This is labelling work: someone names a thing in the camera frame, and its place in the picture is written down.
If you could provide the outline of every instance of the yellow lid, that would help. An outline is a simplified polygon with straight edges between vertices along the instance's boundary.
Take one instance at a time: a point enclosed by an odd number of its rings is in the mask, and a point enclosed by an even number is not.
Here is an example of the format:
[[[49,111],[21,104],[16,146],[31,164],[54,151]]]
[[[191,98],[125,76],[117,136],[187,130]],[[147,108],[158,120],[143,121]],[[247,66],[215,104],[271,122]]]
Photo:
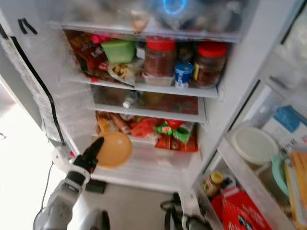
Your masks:
[[[125,163],[132,154],[130,139],[120,132],[108,132],[100,135],[105,141],[97,154],[98,166],[116,168]]]
[[[215,184],[221,184],[224,180],[224,175],[220,171],[214,171],[211,174],[211,180]]]

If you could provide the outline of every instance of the blue can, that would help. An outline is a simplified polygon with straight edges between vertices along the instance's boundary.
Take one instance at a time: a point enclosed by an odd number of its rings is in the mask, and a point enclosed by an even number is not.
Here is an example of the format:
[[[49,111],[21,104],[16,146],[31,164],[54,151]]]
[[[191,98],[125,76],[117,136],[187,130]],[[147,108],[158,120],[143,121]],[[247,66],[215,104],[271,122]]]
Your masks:
[[[177,88],[187,88],[192,76],[194,66],[188,63],[181,63],[175,66],[175,86]]]

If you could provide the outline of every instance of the jar with red lid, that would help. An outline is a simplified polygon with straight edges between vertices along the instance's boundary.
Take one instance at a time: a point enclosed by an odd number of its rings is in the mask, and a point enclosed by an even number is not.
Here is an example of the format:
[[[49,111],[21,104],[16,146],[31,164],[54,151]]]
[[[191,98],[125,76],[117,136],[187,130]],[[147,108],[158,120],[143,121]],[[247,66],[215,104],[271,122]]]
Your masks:
[[[222,42],[202,42],[195,59],[194,80],[200,88],[216,86],[226,62],[227,45]]]
[[[176,58],[174,40],[161,37],[146,39],[144,72],[150,77],[172,77]]]

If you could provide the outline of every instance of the sauce jar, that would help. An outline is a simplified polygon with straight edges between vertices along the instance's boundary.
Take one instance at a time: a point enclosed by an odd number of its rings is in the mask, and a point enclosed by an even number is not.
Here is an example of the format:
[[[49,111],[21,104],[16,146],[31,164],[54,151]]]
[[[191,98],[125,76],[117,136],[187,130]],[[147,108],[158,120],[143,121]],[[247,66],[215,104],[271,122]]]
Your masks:
[[[197,86],[200,88],[216,86],[226,62],[226,43],[202,42],[197,51],[194,71]]]
[[[220,189],[224,175],[220,171],[214,171],[204,182],[203,189],[208,197],[213,197]]]
[[[176,43],[160,37],[146,40],[144,72],[150,77],[171,77],[174,75]]]

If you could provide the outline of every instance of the green plastic box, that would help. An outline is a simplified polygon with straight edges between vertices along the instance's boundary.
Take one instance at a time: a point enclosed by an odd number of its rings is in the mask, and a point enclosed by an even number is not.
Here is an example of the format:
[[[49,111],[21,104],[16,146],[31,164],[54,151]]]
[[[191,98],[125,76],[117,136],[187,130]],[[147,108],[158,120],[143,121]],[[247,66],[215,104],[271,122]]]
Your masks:
[[[135,56],[135,45],[133,41],[111,40],[101,43],[106,57],[111,64],[132,62]]]

